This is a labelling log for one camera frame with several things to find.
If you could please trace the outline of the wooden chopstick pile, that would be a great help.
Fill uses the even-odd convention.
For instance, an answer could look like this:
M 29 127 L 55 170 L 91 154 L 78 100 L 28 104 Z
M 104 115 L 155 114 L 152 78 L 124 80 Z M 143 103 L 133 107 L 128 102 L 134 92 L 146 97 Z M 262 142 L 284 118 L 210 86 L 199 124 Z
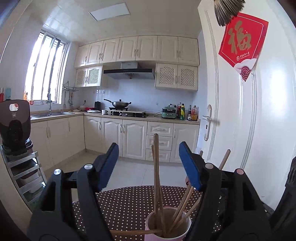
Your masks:
M 167 232 L 166 232 L 166 224 L 165 224 L 165 218 L 164 218 L 164 208 L 163 208 L 163 197 L 162 197 L 162 188 L 160 185 L 160 179 L 159 179 L 159 216 L 161 219 L 161 224 L 162 224 L 162 234 L 159 233 L 159 235 L 162 235 L 162 237 L 166 237 Z

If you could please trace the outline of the kitchen faucet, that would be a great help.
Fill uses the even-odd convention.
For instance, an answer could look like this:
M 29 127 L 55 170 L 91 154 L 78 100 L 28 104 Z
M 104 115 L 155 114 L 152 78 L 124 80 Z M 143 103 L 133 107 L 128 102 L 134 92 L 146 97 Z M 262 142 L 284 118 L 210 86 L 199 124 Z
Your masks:
M 47 101 L 46 103 L 49 105 L 49 111 L 48 111 L 48 115 L 52 114 L 52 100 L 51 100 L 51 93 L 48 92 L 47 94 Z

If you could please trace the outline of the pink cylindrical utensil holder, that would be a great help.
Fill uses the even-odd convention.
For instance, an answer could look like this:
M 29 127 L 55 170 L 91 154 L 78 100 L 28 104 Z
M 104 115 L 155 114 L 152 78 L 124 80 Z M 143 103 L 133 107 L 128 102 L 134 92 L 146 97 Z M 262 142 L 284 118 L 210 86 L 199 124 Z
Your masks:
M 187 217 L 187 219 L 177 227 L 177 225 L 174 226 L 174 228 L 168 233 L 170 230 L 172 224 L 173 224 L 173 214 L 177 208 L 175 207 L 169 207 L 165 206 L 164 211 L 164 221 L 165 221 L 165 227 L 166 227 L 166 236 L 164 237 L 163 234 L 157 233 L 157 234 L 146 234 L 144 235 L 145 241 L 157 241 L 157 240 L 183 240 L 188 233 L 190 226 L 192 224 L 192 220 L 190 217 Z M 162 228 L 162 222 L 159 216 L 155 220 L 155 214 L 154 212 L 151 212 L 146 220 L 145 220 L 145 230 L 155 230 L 155 229 L 161 229 Z

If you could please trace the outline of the brown polka dot tablecloth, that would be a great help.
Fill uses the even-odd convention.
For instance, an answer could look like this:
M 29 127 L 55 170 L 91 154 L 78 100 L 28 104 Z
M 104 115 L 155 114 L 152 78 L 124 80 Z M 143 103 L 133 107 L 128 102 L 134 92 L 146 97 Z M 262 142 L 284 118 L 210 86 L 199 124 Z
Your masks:
M 162 186 L 164 206 L 177 208 L 185 187 Z M 189 211 L 201 193 L 194 190 L 185 207 Z M 146 217 L 154 209 L 154 187 L 133 186 L 103 191 L 96 194 L 101 212 L 110 230 L 143 230 Z M 78 231 L 85 232 L 79 201 L 72 202 Z M 114 240 L 144 240 L 144 235 L 113 235 Z

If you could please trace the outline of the metal shelf rack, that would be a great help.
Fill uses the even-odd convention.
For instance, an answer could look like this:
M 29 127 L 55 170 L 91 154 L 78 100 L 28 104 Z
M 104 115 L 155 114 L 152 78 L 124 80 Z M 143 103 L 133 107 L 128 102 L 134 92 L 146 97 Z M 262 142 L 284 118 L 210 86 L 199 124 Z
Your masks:
M 1 155 L 17 192 L 33 211 L 47 183 L 38 153 L 29 149 L 14 156 L 6 153 L 1 146 Z

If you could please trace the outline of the dark sauce bottle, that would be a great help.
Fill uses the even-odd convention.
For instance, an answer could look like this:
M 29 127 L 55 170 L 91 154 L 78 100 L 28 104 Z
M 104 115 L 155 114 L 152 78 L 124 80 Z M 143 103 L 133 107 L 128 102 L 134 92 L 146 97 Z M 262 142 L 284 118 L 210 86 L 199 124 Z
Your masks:
M 192 120 L 192 106 L 191 105 L 189 105 L 189 108 L 188 108 L 187 120 L 188 121 Z

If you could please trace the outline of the green bottle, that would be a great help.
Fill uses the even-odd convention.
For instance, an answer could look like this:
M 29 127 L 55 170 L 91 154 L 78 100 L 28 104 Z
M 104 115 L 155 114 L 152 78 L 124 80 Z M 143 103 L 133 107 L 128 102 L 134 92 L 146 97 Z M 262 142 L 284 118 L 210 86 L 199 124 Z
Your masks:
M 180 120 L 185 119 L 185 114 L 186 114 L 185 105 L 182 103 L 181 108 L 180 108 Z

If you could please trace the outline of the green electric cooker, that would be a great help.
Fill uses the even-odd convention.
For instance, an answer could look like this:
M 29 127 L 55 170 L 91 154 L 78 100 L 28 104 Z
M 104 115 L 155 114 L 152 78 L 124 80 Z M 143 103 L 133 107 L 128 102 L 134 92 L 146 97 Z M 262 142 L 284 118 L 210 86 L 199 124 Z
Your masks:
M 165 106 L 162 108 L 162 118 L 169 118 L 169 119 L 176 119 L 176 106 L 169 104 L 168 106 Z

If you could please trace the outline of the black wok with lid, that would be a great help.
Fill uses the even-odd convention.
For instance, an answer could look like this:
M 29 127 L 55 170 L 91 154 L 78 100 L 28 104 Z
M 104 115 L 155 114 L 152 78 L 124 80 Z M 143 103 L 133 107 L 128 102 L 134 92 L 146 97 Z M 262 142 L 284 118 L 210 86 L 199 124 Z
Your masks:
M 117 109 L 127 108 L 130 104 L 132 104 L 131 102 L 124 102 L 121 99 L 119 101 L 111 101 L 108 99 L 104 99 L 104 100 L 110 102 L 112 106 Z

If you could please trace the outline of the gas stove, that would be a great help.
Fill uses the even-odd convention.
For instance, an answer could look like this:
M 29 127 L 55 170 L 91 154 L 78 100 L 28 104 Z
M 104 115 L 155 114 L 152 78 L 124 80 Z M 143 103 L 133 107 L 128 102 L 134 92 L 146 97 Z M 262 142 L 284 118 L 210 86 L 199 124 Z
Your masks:
M 109 110 L 108 115 L 127 116 L 135 118 L 146 118 L 147 114 L 140 111 L 126 111 L 126 110 Z

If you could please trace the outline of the window with bars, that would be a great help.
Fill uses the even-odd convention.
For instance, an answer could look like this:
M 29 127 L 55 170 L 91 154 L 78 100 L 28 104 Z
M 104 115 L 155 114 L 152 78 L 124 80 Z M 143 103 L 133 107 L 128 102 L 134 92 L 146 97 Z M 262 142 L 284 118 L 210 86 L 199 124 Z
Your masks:
M 60 104 L 68 43 L 41 31 L 30 56 L 23 99 L 31 104 Z

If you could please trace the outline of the range hood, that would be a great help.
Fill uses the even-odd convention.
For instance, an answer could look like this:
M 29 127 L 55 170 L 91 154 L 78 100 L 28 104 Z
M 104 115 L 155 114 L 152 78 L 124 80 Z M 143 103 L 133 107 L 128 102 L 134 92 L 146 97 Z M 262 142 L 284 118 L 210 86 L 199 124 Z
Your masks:
M 122 62 L 120 68 L 106 69 L 104 75 L 113 79 L 154 79 L 154 68 L 142 68 L 138 62 Z

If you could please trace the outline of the red fu paper decoration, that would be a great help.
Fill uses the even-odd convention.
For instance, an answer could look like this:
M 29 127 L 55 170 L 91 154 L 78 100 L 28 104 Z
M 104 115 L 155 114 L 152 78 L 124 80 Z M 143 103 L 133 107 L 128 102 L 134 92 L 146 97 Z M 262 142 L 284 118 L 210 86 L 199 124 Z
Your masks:
M 225 27 L 218 54 L 246 81 L 267 34 L 268 21 L 239 13 Z

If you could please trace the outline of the ceiling light panel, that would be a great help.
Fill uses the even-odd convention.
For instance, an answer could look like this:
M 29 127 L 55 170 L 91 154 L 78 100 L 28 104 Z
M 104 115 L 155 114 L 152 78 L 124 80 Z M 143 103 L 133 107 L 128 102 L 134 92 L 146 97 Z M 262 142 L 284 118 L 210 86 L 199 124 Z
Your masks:
M 120 3 L 120 4 L 108 6 L 106 8 L 91 11 L 91 12 L 89 12 L 89 14 L 96 21 L 102 21 L 102 20 L 114 18 L 117 16 L 130 15 L 130 12 L 128 10 L 126 3 Z

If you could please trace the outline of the wall utensil rack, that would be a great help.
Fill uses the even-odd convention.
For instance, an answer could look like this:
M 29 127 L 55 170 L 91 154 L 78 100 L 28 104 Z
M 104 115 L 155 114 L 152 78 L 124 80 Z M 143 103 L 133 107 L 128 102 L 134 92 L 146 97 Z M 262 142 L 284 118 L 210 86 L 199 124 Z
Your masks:
M 62 85 L 62 90 L 63 90 L 63 96 L 64 96 L 64 100 L 63 100 L 63 109 L 70 109 L 73 110 L 74 109 L 74 100 L 73 100 L 73 96 L 75 92 L 78 92 L 78 88 L 77 87 L 71 87 L 69 84 L 69 81 L 67 81 L 66 83 L 64 83 Z

